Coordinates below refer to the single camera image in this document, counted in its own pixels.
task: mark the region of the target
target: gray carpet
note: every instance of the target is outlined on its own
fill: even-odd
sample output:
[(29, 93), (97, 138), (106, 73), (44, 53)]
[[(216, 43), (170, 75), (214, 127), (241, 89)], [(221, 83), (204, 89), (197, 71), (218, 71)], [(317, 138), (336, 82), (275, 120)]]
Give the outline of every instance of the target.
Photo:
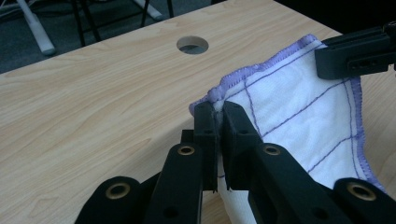
[[(175, 16), (207, 7), (210, 0), (173, 0)], [(150, 0), (150, 4), (160, 11), (165, 19), (169, 19), (166, 0)], [(78, 29), (71, 4), (68, 0), (38, 1), (31, 6), (32, 11), (40, 19), (49, 39), (56, 48), (55, 55), (45, 56), (41, 53), (26, 20), (20, 10), (0, 11), (0, 74), (20, 68), (31, 63), (37, 63), (53, 56), (64, 54), (81, 47)], [(132, 0), (112, 0), (106, 3), (90, 3), (90, 11), (96, 24), (112, 21), (122, 16), (141, 10)], [(82, 10), (83, 27), (88, 28)], [(140, 27), (141, 14), (99, 28), (102, 39), (131, 32)], [(146, 25), (156, 22), (150, 16)], [(95, 43), (92, 32), (85, 33), (87, 45)]]

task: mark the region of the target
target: white cloth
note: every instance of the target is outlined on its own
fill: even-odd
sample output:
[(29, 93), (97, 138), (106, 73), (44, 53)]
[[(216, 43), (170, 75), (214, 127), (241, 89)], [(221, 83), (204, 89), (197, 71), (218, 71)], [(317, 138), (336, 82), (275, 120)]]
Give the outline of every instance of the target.
[[(287, 149), (319, 183), (331, 188), (343, 177), (368, 180), (383, 189), (363, 154), (359, 77), (317, 76), (314, 51), (324, 48), (306, 35), (264, 63), (232, 72), (203, 99), (221, 111), (225, 100), (240, 104), (266, 143)], [(246, 191), (219, 193), (233, 223), (255, 223)]]

